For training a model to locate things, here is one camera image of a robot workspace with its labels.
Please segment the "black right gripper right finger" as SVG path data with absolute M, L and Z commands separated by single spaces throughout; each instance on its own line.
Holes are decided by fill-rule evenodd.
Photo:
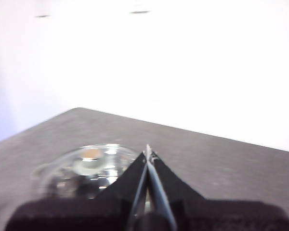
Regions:
M 208 199 L 192 189 L 146 146 L 155 210 L 173 231 L 289 231 L 289 216 L 261 201 Z

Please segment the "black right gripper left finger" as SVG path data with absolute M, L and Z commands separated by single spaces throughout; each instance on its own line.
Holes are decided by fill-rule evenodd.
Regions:
M 124 231 L 140 187 L 144 184 L 144 154 L 95 198 L 44 198 L 20 205 L 7 231 Z

